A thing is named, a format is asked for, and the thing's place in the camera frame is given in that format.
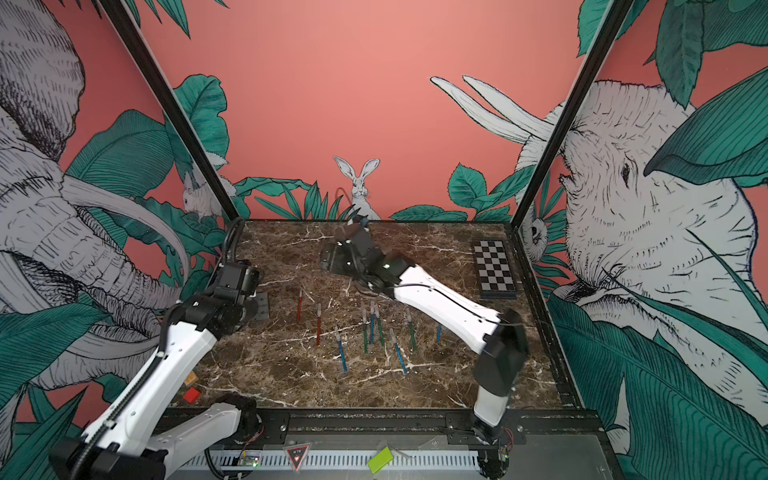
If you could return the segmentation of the small circuit board green led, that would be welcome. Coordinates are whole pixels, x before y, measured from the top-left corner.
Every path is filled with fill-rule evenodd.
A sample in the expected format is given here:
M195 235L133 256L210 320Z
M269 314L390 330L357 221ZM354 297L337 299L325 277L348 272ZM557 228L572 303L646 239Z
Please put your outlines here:
M244 452L242 455L240 455L237 458L237 467L242 468L256 468L261 465L261 457L259 454L250 454L248 452Z

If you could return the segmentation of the right black frame post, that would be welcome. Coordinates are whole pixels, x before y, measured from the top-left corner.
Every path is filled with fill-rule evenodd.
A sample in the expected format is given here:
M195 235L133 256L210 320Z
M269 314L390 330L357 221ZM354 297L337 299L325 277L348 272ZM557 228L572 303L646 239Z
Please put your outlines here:
M555 124L554 131L547 141L523 199L519 203L518 209L511 221L513 230L521 227L534 201L535 194L544 182L553 161L558 156L559 149L564 144L565 137L574 122L575 116L582 107L589 89L595 81L632 4L631 0L616 0L611 1L608 5L608 10L602 19L586 60L579 71L579 75Z

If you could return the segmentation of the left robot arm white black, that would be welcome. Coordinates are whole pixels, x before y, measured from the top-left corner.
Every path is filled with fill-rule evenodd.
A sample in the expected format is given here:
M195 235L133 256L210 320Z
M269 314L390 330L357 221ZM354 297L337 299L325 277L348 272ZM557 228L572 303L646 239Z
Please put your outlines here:
M244 219L233 220L209 284L166 311L157 349L112 405L79 438L64 438L51 449L57 478L166 479L223 439L249 442L262 432L255 401L238 394L164 433L154 432L199 361L246 318L260 273L236 258L244 226Z

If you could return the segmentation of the green carving knife right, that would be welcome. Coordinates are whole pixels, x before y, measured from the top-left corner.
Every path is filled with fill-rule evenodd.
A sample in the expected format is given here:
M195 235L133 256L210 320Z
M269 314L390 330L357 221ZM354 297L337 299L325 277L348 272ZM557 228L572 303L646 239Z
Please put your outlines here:
M411 314L411 310L410 309L406 309L405 316L406 316L406 322L407 322L408 329L409 329L411 351L415 353L415 352L418 351L418 345L417 345L416 338L415 338L415 326L414 326L414 322L413 322L413 318L412 318L412 314Z

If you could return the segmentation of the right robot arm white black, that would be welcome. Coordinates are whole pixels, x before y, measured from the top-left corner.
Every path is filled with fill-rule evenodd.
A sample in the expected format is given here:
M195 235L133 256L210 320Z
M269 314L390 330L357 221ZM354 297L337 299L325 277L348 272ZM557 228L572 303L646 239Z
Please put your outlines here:
M336 230L334 240L323 247L320 268L425 313L477 355L472 431L483 443L494 443L530 353L522 317L512 309L501 313L470 300L400 252L383 252L359 222Z

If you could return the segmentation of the triangular warning sticker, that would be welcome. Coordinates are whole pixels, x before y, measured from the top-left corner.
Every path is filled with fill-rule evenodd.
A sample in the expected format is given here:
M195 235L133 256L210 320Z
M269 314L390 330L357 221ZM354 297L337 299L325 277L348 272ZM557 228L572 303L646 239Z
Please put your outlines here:
M284 449L288 456L289 464L295 472L298 472L302 468L310 449L310 443L291 445Z

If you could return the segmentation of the black white checkerboard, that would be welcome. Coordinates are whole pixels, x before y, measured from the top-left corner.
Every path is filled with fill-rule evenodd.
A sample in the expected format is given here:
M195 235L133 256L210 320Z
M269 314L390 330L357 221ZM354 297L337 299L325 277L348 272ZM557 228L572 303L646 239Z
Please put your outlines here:
M501 239L475 239L472 255L483 299L516 299L518 290L513 270Z

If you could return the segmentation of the black front mounting rail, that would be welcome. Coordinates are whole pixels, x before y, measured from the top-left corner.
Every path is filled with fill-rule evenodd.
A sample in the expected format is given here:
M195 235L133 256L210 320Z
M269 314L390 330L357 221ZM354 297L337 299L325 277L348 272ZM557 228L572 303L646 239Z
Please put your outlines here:
M263 431L249 446L286 446L330 436L443 436L450 445L486 448L498 441L523 444L529 435L601 432L589 410L510 409L497 427L482 427L468 408L454 409L302 409L259 408Z

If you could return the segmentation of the green sticky note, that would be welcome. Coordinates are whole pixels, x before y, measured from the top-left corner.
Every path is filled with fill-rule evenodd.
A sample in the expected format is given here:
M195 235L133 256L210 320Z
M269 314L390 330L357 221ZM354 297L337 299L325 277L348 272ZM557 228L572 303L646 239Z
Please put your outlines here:
M394 460L394 455L389 447L384 447L377 452L368 462L367 467L371 474L375 475Z

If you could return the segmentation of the blue carving knife left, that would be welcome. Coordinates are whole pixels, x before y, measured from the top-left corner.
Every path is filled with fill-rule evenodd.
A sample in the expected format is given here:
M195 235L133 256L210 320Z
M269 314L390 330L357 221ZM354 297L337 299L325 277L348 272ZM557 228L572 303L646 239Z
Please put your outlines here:
M346 362L346 355L345 355L345 351L344 351L343 340L342 340L341 335L340 335L339 332L335 332L335 338L336 338L337 347L338 347L338 351L339 351L340 362L341 362L341 365L342 365L342 371L344 373L346 373L346 372L348 372L348 366L347 366L347 362Z

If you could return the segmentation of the red small block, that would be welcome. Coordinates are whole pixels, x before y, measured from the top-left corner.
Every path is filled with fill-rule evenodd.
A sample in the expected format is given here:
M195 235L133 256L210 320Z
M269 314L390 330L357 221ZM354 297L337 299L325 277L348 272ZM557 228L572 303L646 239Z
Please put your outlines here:
M190 404L194 404L200 398L200 396L201 396L200 391L198 391L195 388L190 388L183 395L183 399Z

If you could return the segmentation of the blue carving knife middle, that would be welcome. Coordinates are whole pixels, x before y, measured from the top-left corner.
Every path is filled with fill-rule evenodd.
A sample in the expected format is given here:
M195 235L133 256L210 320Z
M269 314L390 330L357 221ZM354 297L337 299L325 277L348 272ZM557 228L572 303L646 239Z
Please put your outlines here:
M375 301L371 300L370 302L370 315L369 315L369 334L368 334L368 341L369 344L373 344L375 340L375 320L376 320L376 305Z

